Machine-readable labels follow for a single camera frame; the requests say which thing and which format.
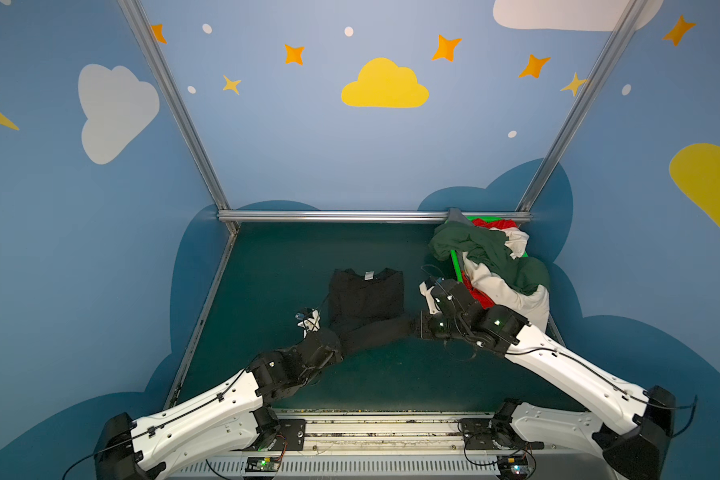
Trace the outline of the black t shirt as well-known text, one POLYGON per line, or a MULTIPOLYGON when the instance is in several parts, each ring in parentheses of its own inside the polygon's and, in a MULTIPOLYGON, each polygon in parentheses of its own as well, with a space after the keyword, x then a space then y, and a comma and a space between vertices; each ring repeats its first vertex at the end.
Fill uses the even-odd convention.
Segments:
POLYGON ((404 273, 386 268, 363 275, 336 270, 328 292, 329 329, 342 356, 376 349, 414 334, 414 318, 405 311, 404 273))

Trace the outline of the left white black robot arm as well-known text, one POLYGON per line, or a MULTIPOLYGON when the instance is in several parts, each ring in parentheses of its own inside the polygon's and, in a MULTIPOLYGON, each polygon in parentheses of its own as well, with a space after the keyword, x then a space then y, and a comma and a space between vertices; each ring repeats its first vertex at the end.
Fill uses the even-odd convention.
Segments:
POLYGON ((119 414, 100 435, 96 477, 166 479, 224 451, 269 446, 280 430, 271 405, 342 360, 333 331, 311 331, 300 343, 257 355, 231 378, 170 409, 137 419, 119 414))

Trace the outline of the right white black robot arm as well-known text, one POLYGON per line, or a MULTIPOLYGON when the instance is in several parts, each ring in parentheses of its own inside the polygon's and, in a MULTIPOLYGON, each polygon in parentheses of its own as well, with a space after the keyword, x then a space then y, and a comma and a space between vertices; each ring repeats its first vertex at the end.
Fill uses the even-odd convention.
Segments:
POLYGON ((576 413, 508 399, 485 434, 495 446, 561 446, 604 460, 622 479, 660 477, 678 408, 671 392, 606 372, 518 312, 502 305, 484 308, 458 281, 428 279, 419 291, 427 303, 423 338, 463 340, 535 373, 584 408, 576 413))

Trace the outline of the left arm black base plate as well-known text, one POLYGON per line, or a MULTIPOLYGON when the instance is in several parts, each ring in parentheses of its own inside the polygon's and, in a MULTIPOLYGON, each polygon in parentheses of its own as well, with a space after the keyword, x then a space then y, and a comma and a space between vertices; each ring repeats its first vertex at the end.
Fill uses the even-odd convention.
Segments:
POLYGON ((304 419, 280 419, 279 429, 272 435, 266 437, 258 451, 280 452, 285 449, 290 451, 302 451, 306 440, 307 422, 304 419))

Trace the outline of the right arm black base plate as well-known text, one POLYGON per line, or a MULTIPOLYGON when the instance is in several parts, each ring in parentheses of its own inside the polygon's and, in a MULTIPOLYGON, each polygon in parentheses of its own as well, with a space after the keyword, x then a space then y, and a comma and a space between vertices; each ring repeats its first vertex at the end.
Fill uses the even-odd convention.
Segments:
POLYGON ((523 440, 508 420, 462 418, 458 429, 467 450, 543 450, 543 442, 523 440))

